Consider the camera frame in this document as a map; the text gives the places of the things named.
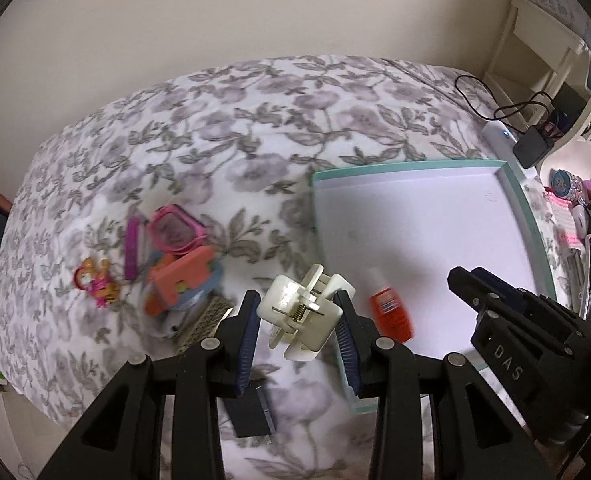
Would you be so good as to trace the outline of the pink crochet mat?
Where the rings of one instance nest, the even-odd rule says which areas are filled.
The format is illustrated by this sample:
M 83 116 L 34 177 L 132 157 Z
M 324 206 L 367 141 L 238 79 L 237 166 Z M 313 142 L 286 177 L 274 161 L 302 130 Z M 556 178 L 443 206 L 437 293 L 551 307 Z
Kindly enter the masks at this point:
M 584 240 L 577 234 L 571 203 L 557 197 L 548 188 L 546 188 L 546 198 L 553 215 L 553 230 L 563 254 L 566 256 L 576 250 L 582 257 L 585 257 Z

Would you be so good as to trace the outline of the black plugged adapter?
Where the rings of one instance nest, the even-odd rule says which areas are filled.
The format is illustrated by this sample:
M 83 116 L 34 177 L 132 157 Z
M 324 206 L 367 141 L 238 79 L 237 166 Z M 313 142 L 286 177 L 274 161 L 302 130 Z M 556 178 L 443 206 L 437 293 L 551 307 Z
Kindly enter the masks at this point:
M 534 167 L 553 148 L 553 139 L 541 133 L 538 128 L 530 126 L 527 131 L 519 137 L 518 142 L 513 145 L 512 153 L 524 169 Z

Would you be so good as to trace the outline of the white wooden shelf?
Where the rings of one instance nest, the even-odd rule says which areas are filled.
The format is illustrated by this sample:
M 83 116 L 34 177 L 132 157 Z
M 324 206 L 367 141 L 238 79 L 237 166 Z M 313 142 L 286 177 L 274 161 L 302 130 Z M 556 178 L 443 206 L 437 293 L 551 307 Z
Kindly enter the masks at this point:
M 553 108 L 550 100 L 563 88 L 577 92 L 584 102 L 570 130 L 537 164 L 543 177 L 557 169 L 591 177 L 591 90 L 584 87 L 590 60 L 587 43 L 557 18 L 529 0 L 511 0 L 483 80 L 501 105 L 530 98 L 542 104 L 512 116 L 509 124 L 520 130 L 536 125 Z

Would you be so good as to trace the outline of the gold black patterned harmonica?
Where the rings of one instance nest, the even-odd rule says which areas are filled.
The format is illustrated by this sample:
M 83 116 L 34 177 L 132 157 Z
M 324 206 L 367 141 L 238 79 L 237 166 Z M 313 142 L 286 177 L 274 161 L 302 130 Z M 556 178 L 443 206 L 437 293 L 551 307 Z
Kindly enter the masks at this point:
M 208 337 L 213 337 L 222 320 L 233 310 L 233 304 L 225 297 L 214 295 L 202 313 L 179 336 L 177 354 Z

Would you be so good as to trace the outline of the black power adapter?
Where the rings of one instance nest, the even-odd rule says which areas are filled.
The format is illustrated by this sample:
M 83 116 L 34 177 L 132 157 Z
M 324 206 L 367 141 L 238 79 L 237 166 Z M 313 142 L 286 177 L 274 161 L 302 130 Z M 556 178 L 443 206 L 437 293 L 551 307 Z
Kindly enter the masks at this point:
M 237 399 L 224 406 L 238 438 L 268 437 L 277 431 L 265 379 L 254 379 Z

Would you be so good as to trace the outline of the pink smart watch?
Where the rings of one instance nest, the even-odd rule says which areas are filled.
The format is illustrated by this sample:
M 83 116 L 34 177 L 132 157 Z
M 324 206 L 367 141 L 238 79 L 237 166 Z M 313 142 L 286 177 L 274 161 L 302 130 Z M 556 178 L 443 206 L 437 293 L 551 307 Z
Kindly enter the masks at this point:
M 158 208 L 148 231 L 153 245 L 166 254 L 186 255 L 206 240 L 206 227 L 177 204 Z

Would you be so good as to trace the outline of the floral grey white blanket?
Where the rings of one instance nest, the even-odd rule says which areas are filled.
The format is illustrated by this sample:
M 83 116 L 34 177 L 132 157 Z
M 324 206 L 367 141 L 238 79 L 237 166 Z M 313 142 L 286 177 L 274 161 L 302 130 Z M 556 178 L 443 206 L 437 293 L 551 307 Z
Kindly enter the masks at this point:
M 41 144 L 0 249 L 0 370 L 68 430 L 137 352 L 166 358 L 143 281 L 100 308 L 87 258 L 124 269 L 128 218 L 174 203 L 200 220 L 239 302 L 318 261 L 312 177 L 378 162 L 491 156 L 494 102 L 453 68 L 305 55 L 209 68 L 105 105 Z

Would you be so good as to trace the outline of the white power strip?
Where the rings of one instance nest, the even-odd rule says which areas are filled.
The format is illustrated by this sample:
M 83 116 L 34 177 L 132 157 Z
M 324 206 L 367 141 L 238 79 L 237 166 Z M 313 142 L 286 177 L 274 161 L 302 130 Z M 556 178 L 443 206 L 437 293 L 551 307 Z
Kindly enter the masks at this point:
M 517 144 L 518 139 L 508 128 L 502 126 L 499 122 L 488 122 L 482 128 L 481 136 L 496 158 L 507 162 L 520 182 L 537 177 L 535 168 L 523 168 L 516 155 L 513 154 L 512 149 Z

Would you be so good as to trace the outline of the blue orange small box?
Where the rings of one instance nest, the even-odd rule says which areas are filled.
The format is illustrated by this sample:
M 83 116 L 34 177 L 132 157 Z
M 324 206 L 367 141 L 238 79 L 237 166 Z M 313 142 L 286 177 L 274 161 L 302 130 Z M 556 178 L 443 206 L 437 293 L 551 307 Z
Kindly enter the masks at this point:
M 164 312 L 189 310 L 218 287 L 222 265 L 210 245 L 203 245 L 186 255 L 154 252 L 146 267 L 150 287 L 144 300 L 144 312 L 159 316 Z

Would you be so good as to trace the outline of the purple plastic stick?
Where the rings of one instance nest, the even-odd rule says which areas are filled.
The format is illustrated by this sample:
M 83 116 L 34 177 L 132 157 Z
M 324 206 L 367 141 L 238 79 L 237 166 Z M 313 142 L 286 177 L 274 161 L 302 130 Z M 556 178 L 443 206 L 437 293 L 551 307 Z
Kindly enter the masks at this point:
M 124 278 L 133 282 L 140 273 L 143 257 L 142 231 L 144 221 L 140 214 L 134 214 L 126 222 L 124 245 Z

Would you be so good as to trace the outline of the orange glue bottle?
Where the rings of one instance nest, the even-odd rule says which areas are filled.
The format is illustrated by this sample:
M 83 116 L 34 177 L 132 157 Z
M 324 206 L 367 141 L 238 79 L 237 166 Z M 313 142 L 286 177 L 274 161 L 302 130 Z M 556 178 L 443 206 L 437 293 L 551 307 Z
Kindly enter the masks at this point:
M 369 268 L 367 276 L 369 304 L 380 334 L 400 344 L 410 341 L 414 330 L 401 297 L 380 269 Z

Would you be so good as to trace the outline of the cream plastic hair claw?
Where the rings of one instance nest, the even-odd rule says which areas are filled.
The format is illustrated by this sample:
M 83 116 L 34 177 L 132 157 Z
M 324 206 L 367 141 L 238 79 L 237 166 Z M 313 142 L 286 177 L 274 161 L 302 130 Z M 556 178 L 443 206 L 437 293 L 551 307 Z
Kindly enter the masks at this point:
M 256 309 L 272 326 L 269 348 L 282 346 L 283 357 L 292 362 L 315 359 L 340 321 L 342 310 L 332 301 L 339 290 L 350 298 L 356 292 L 341 274 L 328 275 L 321 264 L 311 266 L 301 282 L 278 275 Z

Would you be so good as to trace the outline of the teal white tray box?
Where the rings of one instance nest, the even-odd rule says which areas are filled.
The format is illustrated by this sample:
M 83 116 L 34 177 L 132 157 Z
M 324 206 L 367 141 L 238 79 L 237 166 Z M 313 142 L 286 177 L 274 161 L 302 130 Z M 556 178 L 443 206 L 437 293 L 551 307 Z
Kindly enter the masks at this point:
M 486 367 L 470 342 L 477 314 L 447 286 L 456 266 L 481 266 L 512 286 L 556 295 L 533 210 L 507 162 L 335 169 L 315 174 L 312 189 L 325 269 L 355 287 L 353 305 L 364 316 L 378 287 L 392 287 L 413 326 L 407 347 L 419 356 L 459 352 Z

